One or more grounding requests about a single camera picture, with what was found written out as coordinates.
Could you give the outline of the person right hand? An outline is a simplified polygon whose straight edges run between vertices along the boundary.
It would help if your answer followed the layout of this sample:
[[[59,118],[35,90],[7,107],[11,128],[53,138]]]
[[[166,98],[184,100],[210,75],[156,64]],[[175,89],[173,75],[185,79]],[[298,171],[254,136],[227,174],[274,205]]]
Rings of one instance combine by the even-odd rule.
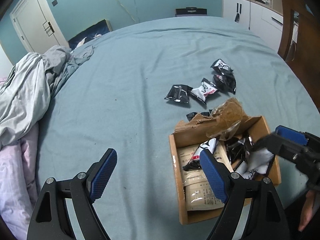
[[[311,191],[311,190],[306,194],[306,201],[302,208],[302,213],[300,216],[300,224],[298,227],[298,231],[300,232],[302,232],[305,229],[305,227],[308,225],[308,223],[313,217],[315,195],[316,195],[315,191]]]

